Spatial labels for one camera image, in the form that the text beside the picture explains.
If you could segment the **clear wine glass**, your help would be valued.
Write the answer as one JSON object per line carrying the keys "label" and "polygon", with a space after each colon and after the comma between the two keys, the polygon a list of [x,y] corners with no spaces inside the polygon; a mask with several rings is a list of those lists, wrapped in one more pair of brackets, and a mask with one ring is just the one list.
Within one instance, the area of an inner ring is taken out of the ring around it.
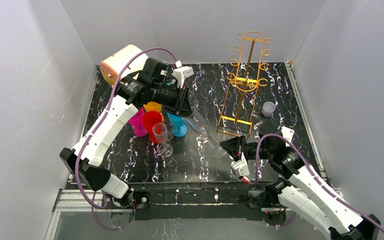
{"label": "clear wine glass", "polygon": [[167,126],[162,122],[156,123],[152,127],[152,132],[158,142],[158,154],[163,158],[170,157],[173,154],[173,147],[168,143]]}
{"label": "clear wine glass", "polygon": [[191,130],[209,142],[213,150],[213,156],[215,158],[221,158],[226,155],[227,152],[211,136],[208,123],[196,108],[191,108],[191,115],[185,117],[184,121],[188,127],[191,128]]}

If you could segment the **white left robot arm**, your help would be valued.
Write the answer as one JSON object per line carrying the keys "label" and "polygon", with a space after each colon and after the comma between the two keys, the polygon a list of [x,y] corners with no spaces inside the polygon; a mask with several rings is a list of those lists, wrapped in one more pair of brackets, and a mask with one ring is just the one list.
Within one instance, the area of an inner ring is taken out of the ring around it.
{"label": "white left robot arm", "polygon": [[81,193],[85,192],[82,185],[116,199],[132,192],[126,182],[101,166],[107,150],[128,121],[149,102],[163,105],[173,115],[188,117],[192,110],[185,81],[193,74],[190,66],[182,66],[179,61],[173,71],[151,57],[127,63],[115,78],[110,99],[96,122],[78,143],[59,154]]}

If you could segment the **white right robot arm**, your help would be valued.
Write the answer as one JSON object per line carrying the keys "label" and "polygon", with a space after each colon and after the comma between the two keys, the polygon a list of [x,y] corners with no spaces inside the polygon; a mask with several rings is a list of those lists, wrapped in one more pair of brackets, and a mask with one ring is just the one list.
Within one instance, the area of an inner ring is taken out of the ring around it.
{"label": "white right robot arm", "polygon": [[381,222],[373,214],[357,212],[322,179],[315,168],[291,146],[294,130],[270,127],[259,142],[248,142],[237,136],[220,142],[231,157],[231,170],[249,185],[258,184],[258,174],[251,174],[250,160],[268,160],[279,177],[259,193],[246,197],[260,206],[282,206],[291,209],[320,231],[328,240],[376,240]]}

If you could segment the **blue wine glass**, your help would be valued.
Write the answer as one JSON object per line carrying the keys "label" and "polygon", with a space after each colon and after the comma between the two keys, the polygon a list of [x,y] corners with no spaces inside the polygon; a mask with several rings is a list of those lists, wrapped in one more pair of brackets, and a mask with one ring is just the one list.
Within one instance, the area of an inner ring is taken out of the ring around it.
{"label": "blue wine glass", "polygon": [[168,113],[168,118],[172,124],[172,133],[175,137],[183,137],[188,132],[184,119],[180,116]]}

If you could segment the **orange wine glass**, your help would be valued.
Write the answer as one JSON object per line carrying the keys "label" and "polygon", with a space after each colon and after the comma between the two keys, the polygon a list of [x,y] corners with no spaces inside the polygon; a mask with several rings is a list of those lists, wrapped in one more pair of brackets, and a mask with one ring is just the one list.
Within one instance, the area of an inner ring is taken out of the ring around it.
{"label": "orange wine glass", "polygon": [[164,119],[164,116],[162,114],[162,105],[161,104],[159,104],[157,102],[150,101],[147,104],[144,104],[143,108],[146,112],[155,111],[155,112],[160,113],[161,119],[164,122],[165,119]]}

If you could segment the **magenta wine glass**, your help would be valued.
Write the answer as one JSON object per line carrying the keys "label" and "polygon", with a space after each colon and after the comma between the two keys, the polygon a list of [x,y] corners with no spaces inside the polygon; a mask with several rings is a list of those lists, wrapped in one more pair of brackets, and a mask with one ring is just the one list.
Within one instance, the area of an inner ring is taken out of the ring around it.
{"label": "magenta wine glass", "polygon": [[128,120],[128,123],[133,128],[134,135],[137,137],[143,137],[148,134],[148,131],[142,122],[144,114],[145,114],[145,111],[141,107],[139,111]]}

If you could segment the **red wine glass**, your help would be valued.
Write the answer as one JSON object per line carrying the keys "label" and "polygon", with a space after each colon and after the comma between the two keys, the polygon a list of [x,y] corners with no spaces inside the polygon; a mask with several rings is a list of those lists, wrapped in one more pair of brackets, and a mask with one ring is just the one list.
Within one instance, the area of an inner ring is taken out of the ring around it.
{"label": "red wine glass", "polygon": [[157,141],[154,132],[153,132],[153,127],[157,123],[162,123],[163,122],[163,117],[160,112],[157,111],[147,111],[142,118],[142,123],[145,127],[145,129],[149,133],[149,140],[155,144],[158,144],[159,142]]}

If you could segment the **clear wine glass front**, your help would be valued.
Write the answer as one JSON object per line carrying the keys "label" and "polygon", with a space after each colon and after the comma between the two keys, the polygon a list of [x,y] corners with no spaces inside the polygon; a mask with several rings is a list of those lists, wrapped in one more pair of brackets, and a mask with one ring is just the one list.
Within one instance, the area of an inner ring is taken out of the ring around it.
{"label": "clear wine glass front", "polygon": [[168,143],[167,126],[162,122],[156,123],[152,127],[152,132],[158,142],[158,154],[163,158],[170,157],[173,154],[173,147]]}

